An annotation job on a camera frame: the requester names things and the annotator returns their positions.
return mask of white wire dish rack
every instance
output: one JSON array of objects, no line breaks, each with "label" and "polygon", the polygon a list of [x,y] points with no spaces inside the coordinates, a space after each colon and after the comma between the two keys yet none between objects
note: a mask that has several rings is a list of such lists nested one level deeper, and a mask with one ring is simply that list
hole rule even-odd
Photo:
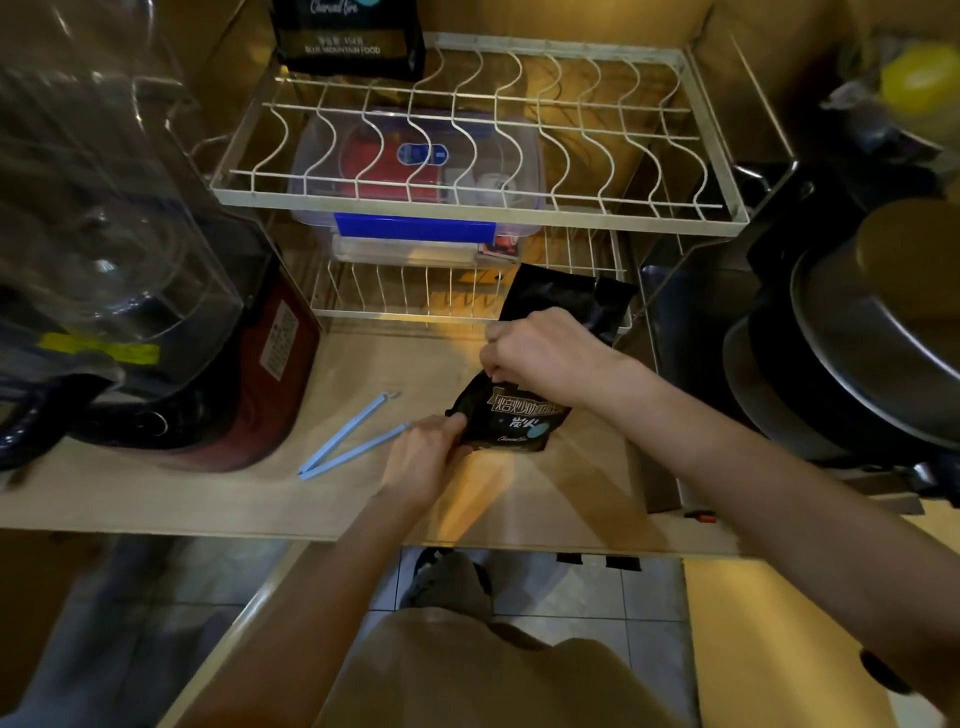
[{"label": "white wire dish rack", "polygon": [[[684,52],[453,34],[427,41],[415,84],[291,75],[274,63],[213,175],[214,193],[227,205],[534,228],[731,237],[747,224]],[[344,164],[344,137],[357,128],[372,147],[365,163]],[[437,130],[459,148],[443,174],[432,169]],[[298,164],[306,134],[315,148]],[[396,153],[394,134],[425,149],[405,179],[371,174]],[[491,159],[494,184],[481,173]]]},{"label": "white wire dish rack", "polygon": [[[520,241],[520,259],[566,273],[629,278],[629,252],[614,231],[544,228]],[[515,273],[515,265],[440,268],[327,258],[317,272],[311,307],[319,317],[483,324],[499,316]],[[621,332],[635,312],[632,305]]]}]

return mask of clear plastic container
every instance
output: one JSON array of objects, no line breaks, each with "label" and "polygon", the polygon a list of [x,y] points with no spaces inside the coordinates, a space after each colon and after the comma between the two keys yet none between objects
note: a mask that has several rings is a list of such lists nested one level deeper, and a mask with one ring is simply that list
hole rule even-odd
[{"label": "clear plastic container", "polygon": [[344,237],[337,233],[332,240],[327,238],[317,235],[329,256],[342,263],[457,269],[506,268],[519,263],[518,240],[508,236],[498,236],[491,245]]},{"label": "clear plastic container", "polygon": [[[460,113],[455,123],[423,118],[441,115],[437,109],[407,114],[377,108],[365,116],[322,109],[320,114],[300,137],[289,194],[543,208],[545,183],[535,129],[494,125],[492,117],[481,113]],[[296,210],[293,215],[307,225],[344,232],[337,213]],[[495,228],[496,234],[518,237],[539,230],[509,223]],[[448,233],[444,239],[449,240]]]}]

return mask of black bag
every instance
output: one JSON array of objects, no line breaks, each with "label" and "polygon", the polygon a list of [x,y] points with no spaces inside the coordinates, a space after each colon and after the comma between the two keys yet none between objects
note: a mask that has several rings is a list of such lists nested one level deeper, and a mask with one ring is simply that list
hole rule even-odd
[{"label": "black bag", "polygon": [[419,81],[417,0],[268,0],[280,61],[317,76]]},{"label": "black bag", "polygon": [[[637,287],[621,280],[574,276],[523,264],[516,272],[500,321],[524,319],[534,311],[559,306],[569,311],[602,342],[611,346]],[[539,452],[550,433],[569,413],[511,382],[493,384],[480,372],[467,385],[446,416],[467,415],[461,444],[475,449],[506,448]]]}]

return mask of tiled floor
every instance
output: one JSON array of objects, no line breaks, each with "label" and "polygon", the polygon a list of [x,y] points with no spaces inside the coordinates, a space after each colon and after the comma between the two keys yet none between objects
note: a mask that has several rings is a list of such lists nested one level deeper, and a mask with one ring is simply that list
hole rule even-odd
[{"label": "tiled floor", "polygon": [[[146,728],[162,717],[255,594],[287,544],[272,540],[107,537],[102,564],[78,580],[14,726]],[[420,550],[383,574],[358,639],[392,612]],[[551,553],[466,551],[491,576],[496,619],[546,643],[607,645],[684,723],[699,724],[683,567],[582,566]],[[79,676],[84,687],[78,689]]]}]

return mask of person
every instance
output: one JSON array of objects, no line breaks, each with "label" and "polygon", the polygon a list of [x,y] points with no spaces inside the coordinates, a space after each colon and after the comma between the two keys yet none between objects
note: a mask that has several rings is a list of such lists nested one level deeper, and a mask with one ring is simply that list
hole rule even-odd
[{"label": "person", "polygon": [[[494,382],[604,418],[909,686],[945,714],[956,708],[960,556],[559,308],[490,324],[487,338],[480,360]],[[456,552],[422,565],[404,597],[419,608],[384,618],[340,674],[387,562],[468,454],[457,444],[465,423],[428,418],[396,441],[377,495],[333,548],[304,552],[181,725],[306,728],[318,714],[320,725],[350,726],[675,724],[603,645],[494,633],[481,621],[482,580]],[[472,574],[461,613],[438,606]]]}]

